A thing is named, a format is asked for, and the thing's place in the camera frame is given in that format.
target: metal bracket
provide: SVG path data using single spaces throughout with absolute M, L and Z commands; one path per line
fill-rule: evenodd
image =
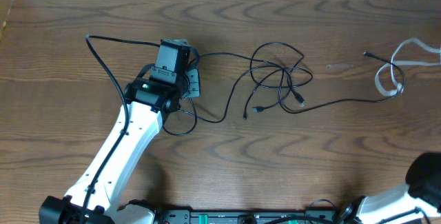
M 196 68 L 188 70 L 186 73 L 188 80 L 188 91 L 184 93 L 181 99 L 187 97 L 198 97 L 201 95 L 201 80 L 199 79 L 199 71 Z

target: green terminal block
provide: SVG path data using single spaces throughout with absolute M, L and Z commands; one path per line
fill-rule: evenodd
M 208 224 L 208 214 L 199 214 L 199 224 Z
M 288 221 L 288 224 L 298 224 L 298 223 L 297 223 L 297 220 L 291 220 L 291 221 Z

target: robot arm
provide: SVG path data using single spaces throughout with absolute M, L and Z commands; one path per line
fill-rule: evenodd
M 104 210 L 104 215 L 112 219 L 116 216 L 121 193 L 135 165 L 150 141 L 159 133 L 163 124 L 161 113 L 151 111 L 151 107 L 148 105 L 132 102 L 128 108 L 130 124 L 127 133 L 100 174 L 88 203 L 89 210 L 102 208 L 101 211 Z M 124 120 L 124 109 L 121 106 L 115 126 L 95 159 L 83 176 L 66 192 L 65 196 L 70 197 L 72 204 L 82 206 L 92 177 L 123 129 Z
M 190 52 L 196 56 L 196 63 L 188 63 Z M 66 192 L 62 200 L 53 196 L 47 197 L 40 208 L 40 223 L 70 223 L 78 220 L 90 188 L 93 190 L 89 190 L 88 205 L 83 209 L 86 211 L 87 222 L 113 223 L 117 218 L 116 211 L 121 194 L 144 149 L 159 133 L 168 114 L 179 110 L 181 99 L 200 95 L 197 62 L 198 53 L 186 40 L 161 40 L 156 64 L 145 66 L 125 89 L 124 99 L 130 120 L 125 136 L 104 165 L 105 157 L 114 147 L 125 126 L 125 111 L 121 106 L 114 128 L 89 168 Z M 144 79 L 143 76 L 149 69 L 152 70 L 150 77 Z M 98 175 L 97 171 L 101 165 L 104 167 Z M 91 184 L 95 175 L 98 179 L 93 188 Z M 144 217 L 146 214 L 152 221 L 153 213 L 144 211 Z
M 346 223 L 407 223 L 441 217 L 441 153 L 425 153 L 409 168 L 406 183 L 377 196 L 360 197 L 340 213 Z

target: wooden table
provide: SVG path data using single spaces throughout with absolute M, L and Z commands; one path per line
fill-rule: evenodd
M 381 98 L 373 77 L 382 63 L 362 53 L 390 58 L 411 37 L 439 47 L 440 15 L 440 0 L 15 0 L 0 45 L 0 222 L 36 223 L 45 197 L 64 195 L 114 125 L 121 102 L 86 34 L 184 38 L 201 54 L 246 56 L 260 44 L 284 41 L 306 54 L 300 66 L 314 79 L 298 91 L 313 106 Z M 156 48 L 94 45 L 123 87 L 156 60 Z M 285 65 L 298 58 L 280 46 L 258 57 Z M 439 61 L 416 45 L 398 57 Z M 231 57 L 203 59 L 198 114 L 219 118 L 248 67 Z M 201 121 L 190 135 L 161 132 L 152 141 L 122 203 L 145 198 L 194 209 L 292 210 L 317 198 L 342 205 L 398 185 L 415 157 L 441 150 L 441 68 L 405 72 L 408 84 L 397 99 L 298 115 L 280 108 L 253 113 L 251 107 L 276 101 L 275 90 L 260 89 L 247 121 L 243 108 L 254 83 L 244 78 L 225 121 Z M 294 100 L 287 104 L 298 108 Z M 185 131 L 192 121 L 176 114 L 166 126 Z

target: tangled cable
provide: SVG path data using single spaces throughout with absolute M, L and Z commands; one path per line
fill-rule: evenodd
M 297 54 L 299 54 L 300 58 L 299 58 L 299 60 L 297 60 L 297 62 L 295 62 L 295 64 L 292 67 L 283 67 L 283 66 L 278 65 L 277 63 L 274 63 L 274 62 L 271 62 L 271 61 L 262 60 L 262 59 L 255 59 L 255 56 L 258 53 L 258 51 L 261 48 L 263 48 L 263 47 L 265 47 L 267 45 L 283 45 L 283 46 L 286 46 L 286 47 L 292 49 L 293 51 L 295 51 Z M 401 94 L 402 91 L 404 90 L 404 85 L 406 83 L 406 78 L 405 78 L 404 72 L 401 70 L 401 68 L 399 68 L 397 65 L 395 65 L 392 62 L 389 62 L 389 61 L 387 61 L 385 59 L 381 59 L 380 57 L 377 57 L 377 56 L 373 55 L 370 52 L 365 52 L 364 55 L 366 57 L 371 57 L 371 58 L 377 59 L 379 61 L 385 62 L 386 64 L 388 64 L 391 67 L 397 69 L 401 73 L 401 75 L 402 75 L 402 83 L 401 83 L 402 87 L 399 90 L 397 90 L 395 92 L 395 94 L 392 94 L 391 96 L 388 96 L 388 97 L 383 98 L 383 99 L 376 99 L 376 100 L 370 100 L 370 99 L 350 99 L 350 98 L 348 98 L 348 99 L 338 99 L 338 100 L 335 100 L 335 101 L 330 101 L 328 103 L 323 103 L 323 104 L 320 104 L 320 105 L 316 105 L 316 106 L 310 107 L 310 108 L 303 108 L 301 110 L 290 110 L 288 107 L 285 106 L 285 104 L 283 102 L 287 99 L 287 97 L 291 93 L 291 94 L 294 95 L 294 98 L 299 102 L 300 106 L 303 107 L 304 104 L 305 104 L 305 100 L 303 99 L 303 97 L 297 91 L 294 90 L 294 88 L 298 88 L 300 86 L 304 86 L 304 85 L 308 84 L 309 82 L 311 82 L 311 80 L 314 77 L 310 71 L 308 71 L 308 70 L 306 70 L 304 68 L 298 67 L 298 64 L 305 58 L 305 55 L 300 50 L 296 49 L 295 47 L 293 47 L 293 46 L 291 46 L 291 45 L 289 45 L 287 43 L 283 43 L 283 42 L 269 42 L 269 43 L 265 43 L 265 44 L 259 46 L 257 49 L 255 49 L 254 52 L 253 52 L 253 55 L 251 57 L 246 57 L 246 56 L 239 55 L 239 54 L 234 54 L 234 53 L 231 53 L 231 52 L 214 52 L 214 53 L 200 55 L 200 59 L 202 59 L 204 57 L 210 57 L 210 56 L 216 56 L 216 55 L 227 55 L 227 56 L 238 57 L 240 59 L 249 60 L 249 70 L 243 72 L 237 78 L 236 82 L 233 84 L 233 87 L 232 87 L 232 90 L 231 90 L 231 92 L 229 94 L 229 97 L 228 97 L 228 100 L 227 100 L 227 104 L 225 106 L 225 111 L 224 111 L 224 114 L 223 114 L 222 118 L 217 120 L 217 121 L 213 121 L 213 120 L 208 120 L 206 118 L 203 118 L 203 117 L 197 115 L 196 114 L 196 108 L 194 107 L 194 104 L 193 104 L 192 100 L 190 99 L 194 112 L 191 113 L 191 112 L 188 112 L 187 110 L 178 110 L 178 112 L 182 112 L 182 113 L 194 116 L 195 117 L 195 122 L 194 122 L 193 127 L 191 128 L 191 130 L 189 130 L 187 132 L 184 132 L 184 133 L 181 133 L 181 134 L 172 133 L 172 132 L 170 132 L 170 131 L 168 131 L 168 130 L 166 130 L 164 128 L 164 130 L 168 134 L 171 134 L 171 135 L 174 135 L 174 136 L 184 136 L 186 134 L 189 134 L 196 127 L 197 119 L 200 119 L 202 121 L 206 121 L 208 123 L 220 123 L 220 122 L 224 121 L 225 117 L 227 116 L 229 103 L 230 103 L 231 98 L 233 96 L 234 89 L 236 88 L 237 83 L 247 74 L 250 74 L 250 76 L 253 79 L 253 82 L 256 84 L 256 86 L 252 90 L 250 96 L 248 97 L 247 102 L 245 103 L 245 107 L 244 107 L 244 111 L 243 111 L 243 118 L 244 118 L 244 120 L 247 120 L 247 117 L 248 117 L 248 115 L 247 115 L 248 103 L 251 100 L 251 98 L 254 96 L 254 94 L 256 93 L 258 88 L 277 88 L 278 89 L 278 94 L 277 94 L 278 100 L 277 100 L 276 103 L 274 103 L 272 105 L 269 105 L 269 106 L 266 106 L 266 107 L 262 107 L 262 106 L 253 107 L 253 111 L 254 112 L 262 112 L 264 110 L 268 110 L 270 108 L 273 108 L 273 107 L 276 107 L 277 105 L 279 105 L 288 114 L 300 114 L 300 113 L 303 113 L 303 112 L 307 112 L 307 111 L 310 111 L 310 110 L 315 110 L 317 108 L 325 107 L 325 106 L 328 106 L 328 105 L 331 105 L 331 104 L 335 104 L 335 103 L 341 103 L 341 102 L 344 102 L 344 101 L 356 101 L 356 102 L 364 102 L 364 103 L 382 103 L 382 102 L 388 101 L 388 100 L 390 100 L 390 99 L 392 99 L 394 97 L 397 97 L 399 94 Z M 266 65 L 262 65 L 262 66 L 258 66 L 258 67 L 253 67 L 253 62 L 265 63 Z M 270 72 L 262 80 L 257 81 L 256 78 L 253 75 L 253 72 L 256 71 L 256 70 L 263 69 L 263 68 L 277 68 L 277 69 L 274 70 L 273 72 Z M 292 72 L 294 70 L 299 70 L 299 71 L 307 73 L 309 75 L 309 78 L 306 81 L 302 82 L 302 83 L 293 84 Z M 280 72 L 280 71 L 282 72 L 282 74 L 281 74 L 280 84 L 279 85 L 264 85 L 263 84 L 263 82 L 265 82 L 271 75 L 273 75 L 273 74 L 275 74 L 277 72 Z M 283 85 L 283 81 L 284 81 L 283 79 L 285 78 L 285 74 L 287 75 L 287 82 L 286 82 L 286 85 Z M 282 95 L 282 89 L 289 89 L 288 92 L 284 96 L 281 96 Z

